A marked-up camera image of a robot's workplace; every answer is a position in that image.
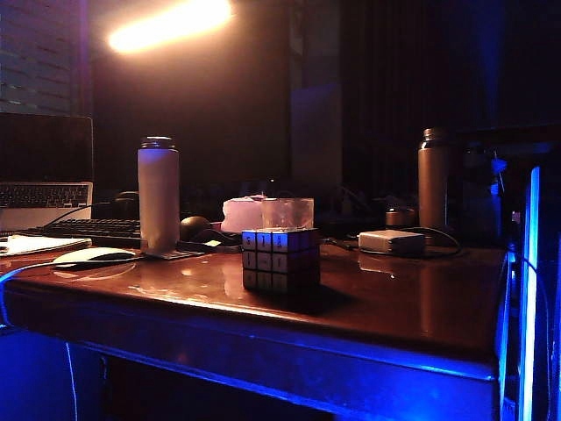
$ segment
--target white charger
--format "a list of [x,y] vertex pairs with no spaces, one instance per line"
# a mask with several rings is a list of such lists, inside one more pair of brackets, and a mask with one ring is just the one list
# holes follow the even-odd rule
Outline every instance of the white charger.
[[423,254],[424,235],[397,230],[361,232],[359,234],[359,249],[370,253]]

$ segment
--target clear plastic cup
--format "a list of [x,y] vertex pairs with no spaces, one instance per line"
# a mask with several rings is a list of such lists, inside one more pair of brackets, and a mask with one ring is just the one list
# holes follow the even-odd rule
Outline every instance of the clear plastic cup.
[[313,228],[314,199],[267,198],[262,203],[263,228]]

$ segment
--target lamp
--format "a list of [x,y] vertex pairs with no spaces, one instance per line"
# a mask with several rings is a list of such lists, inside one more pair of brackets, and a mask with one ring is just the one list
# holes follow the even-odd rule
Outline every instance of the lamp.
[[133,53],[214,29],[230,16],[228,0],[188,0],[118,29],[110,35],[109,43],[120,53]]

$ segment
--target blue cable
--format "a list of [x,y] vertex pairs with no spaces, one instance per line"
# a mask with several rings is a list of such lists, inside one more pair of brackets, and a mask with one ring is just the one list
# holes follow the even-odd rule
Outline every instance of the blue cable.
[[89,265],[93,268],[97,266],[103,265],[117,265],[120,263],[130,263],[132,261],[137,261],[143,259],[142,256],[131,257],[130,259],[119,259],[119,260],[77,260],[77,261],[65,261],[65,262],[53,262],[48,261],[44,263],[35,263],[32,265],[23,266],[21,268],[13,269],[10,272],[7,272],[3,275],[0,275],[0,312],[2,314],[2,318],[4,319],[4,323],[6,325],[11,325],[10,320],[8,320],[8,311],[6,310],[6,304],[4,302],[4,284],[10,280],[10,278],[18,273],[27,270],[27,269],[34,269],[34,268],[43,268],[49,266],[60,266],[61,268],[66,268],[69,265]]
[[72,355],[70,354],[70,344],[68,342],[65,343],[67,348],[67,356],[68,356],[68,368],[70,370],[70,384],[72,387],[72,398],[74,404],[74,420],[78,421],[78,397],[76,395],[76,383],[74,379],[74,369],[72,367]]

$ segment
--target laptop screen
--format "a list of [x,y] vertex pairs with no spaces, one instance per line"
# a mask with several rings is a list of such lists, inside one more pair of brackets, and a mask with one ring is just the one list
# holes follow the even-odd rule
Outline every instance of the laptop screen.
[[0,112],[0,182],[92,182],[91,118]]

